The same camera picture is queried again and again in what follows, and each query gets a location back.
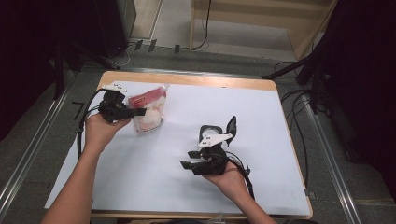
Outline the short metal floor rail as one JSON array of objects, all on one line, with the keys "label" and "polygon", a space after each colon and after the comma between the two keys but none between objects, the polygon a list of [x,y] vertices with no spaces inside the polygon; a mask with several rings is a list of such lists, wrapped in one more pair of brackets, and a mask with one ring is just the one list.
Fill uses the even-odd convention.
[{"label": "short metal floor rail", "polygon": [[174,74],[174,75],[187,75],[187,76],[205,76],[205,77],[235,77],[235,78],[250,78],[250,79],[261,79],[260,75],[240,75],[240,74],[227,74],[219,72],[202,72],[202,71],[183,71],[173,69],[157,69],[157,68],[138,68],[138,67],[127,67],[124,69],[110,70],[98,67],[84,67],[82,72],[91,72],[102,75],[104,72],[135,72],[135,73],[155,73],[155,74]]}]

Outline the red and white pouch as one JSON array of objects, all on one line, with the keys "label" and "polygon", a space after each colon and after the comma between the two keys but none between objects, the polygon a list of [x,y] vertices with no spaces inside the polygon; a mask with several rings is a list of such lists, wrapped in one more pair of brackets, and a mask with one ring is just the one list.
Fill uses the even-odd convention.
[{"label": "red and white pouch", "polygon": [[165,105],[168,84],[128,98],[130,108],[146,108],[144,116],[134,116],[134,128],[137,133],[147,133],[157,129],[163,123],[163,108]]}]

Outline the black cabinet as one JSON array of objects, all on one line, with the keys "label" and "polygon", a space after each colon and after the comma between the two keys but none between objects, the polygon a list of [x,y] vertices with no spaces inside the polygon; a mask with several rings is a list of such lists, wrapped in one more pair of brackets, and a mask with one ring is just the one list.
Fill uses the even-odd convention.
[{"label": "black cabinet", "polygon": [[109,57],[128,45],[136,10],[134,0],[94,0],[100,34],[99,51]]}]

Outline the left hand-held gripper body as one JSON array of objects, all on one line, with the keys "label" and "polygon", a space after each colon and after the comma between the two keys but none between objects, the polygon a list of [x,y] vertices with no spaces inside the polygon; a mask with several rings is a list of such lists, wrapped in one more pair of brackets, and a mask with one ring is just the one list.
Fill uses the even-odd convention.
[{"label": "left hand-held gripper body", "polygon": [[102,117],[108,122],[127,119],[127,107],[123,102],[125,95],[122,94],[125,89],[118,85],[103,85],[102,89],[105,94],[98,108]]}]

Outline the person's right hand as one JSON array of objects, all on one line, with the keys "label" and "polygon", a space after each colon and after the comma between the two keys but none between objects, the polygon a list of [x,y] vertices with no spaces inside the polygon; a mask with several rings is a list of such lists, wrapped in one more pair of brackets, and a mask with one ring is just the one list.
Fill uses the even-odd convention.
[{"label": "person's right hand", "polygon": [[248,198],[248,189],[244,177],[236,165],[228,162],[222,175],[204,175],[204,178],[217,186],[230,200],[236,203],[240,199]]}]

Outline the black stand with long legs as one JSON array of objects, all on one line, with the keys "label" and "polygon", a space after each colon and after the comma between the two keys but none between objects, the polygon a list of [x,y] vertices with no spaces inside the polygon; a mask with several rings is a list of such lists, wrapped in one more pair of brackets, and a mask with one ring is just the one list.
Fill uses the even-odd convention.
[{"label": "black stand with long legs", "polygon": [[60,39],[54,47],[55,100],[59,99],[65,90],[64,63],[66,63],[71,70],[80,71],[83,66],[83,62],[79,57],[80,53],[101,64],[104,68],[110,70],[119,68],[117,65],[112,65],[91,50],[83,47],[78,42],[69,39]]}]

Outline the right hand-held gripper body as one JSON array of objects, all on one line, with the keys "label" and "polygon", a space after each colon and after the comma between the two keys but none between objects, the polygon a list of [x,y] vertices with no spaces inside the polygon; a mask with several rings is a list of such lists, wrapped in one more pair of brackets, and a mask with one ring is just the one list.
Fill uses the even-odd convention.
[{"label": "right hand-held gripper body", "polygon": [[196,162],[197,170],[192,170],[195,175],[221,175],[226,167],[228,158],[222,149],[222,144],[213,147],[199,148],[203,161]]}]

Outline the person's left hand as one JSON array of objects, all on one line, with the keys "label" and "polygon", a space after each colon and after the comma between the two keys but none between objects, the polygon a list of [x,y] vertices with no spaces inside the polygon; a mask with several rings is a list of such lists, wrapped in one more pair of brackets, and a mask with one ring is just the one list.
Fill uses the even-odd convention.
[{"label": "person's left hand", "polygon": [[100,114],[90,116],[85,122],[85,148],[103,151],[115,134],[130,122],[130,119],[121,119],[109,123]]}]

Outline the dark curtain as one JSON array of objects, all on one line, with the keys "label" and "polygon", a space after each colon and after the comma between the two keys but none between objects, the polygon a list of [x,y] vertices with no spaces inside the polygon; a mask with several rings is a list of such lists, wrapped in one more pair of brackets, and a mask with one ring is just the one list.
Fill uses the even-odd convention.
[{"label": "dark curtain", "polygon": [[338,0],[319,44],[337,131],[396,202],[396,0]]},{"label": "dark curtain", "polygon": [[0,141],[55,80],[50,0],[0,0]]}]

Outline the long metal floor rail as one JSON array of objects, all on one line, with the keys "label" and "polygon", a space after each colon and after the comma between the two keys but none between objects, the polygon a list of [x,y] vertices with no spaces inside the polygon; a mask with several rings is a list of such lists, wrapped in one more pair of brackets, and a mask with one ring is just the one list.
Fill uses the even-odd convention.
[{"label": "long metal floor rail", "polygon": [[342,174],[340,163],[333,152],[321,116],[309,105],[302,109],[305,123],[302,135],[307,152],[307,190],[313,204],[313,219],[320,224],[362,224]]},{"label": "long metal floor rail", "polygon": [[5,140],[0,141],[0,223],[7,215],[38,150],[59,114],[78,72],[64,75],[65,89],[53,99],[51,85],[22,116]]}]

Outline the wooden shelf frame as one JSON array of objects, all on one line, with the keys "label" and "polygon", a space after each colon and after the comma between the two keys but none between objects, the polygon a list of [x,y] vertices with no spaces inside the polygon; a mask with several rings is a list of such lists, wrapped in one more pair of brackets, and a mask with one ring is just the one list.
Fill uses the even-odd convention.
[{"label": "wooden shelf frame", "polygon": [[297,60],[328,24],[338,0],[191,0],[190,47],[196,19],[287,30]]}]

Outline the clear container with black lid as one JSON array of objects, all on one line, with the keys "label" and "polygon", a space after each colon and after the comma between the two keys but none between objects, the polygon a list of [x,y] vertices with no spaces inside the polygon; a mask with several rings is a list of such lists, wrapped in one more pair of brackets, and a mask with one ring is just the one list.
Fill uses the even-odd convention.
[{"label": "clear container with black lid", "polygon": [[213,147],[226,142],[227,145],[236,137],[236,116],[233,116],[226,126],[224,132],[220,126],[203,125],[200,128],[198,148]]}]

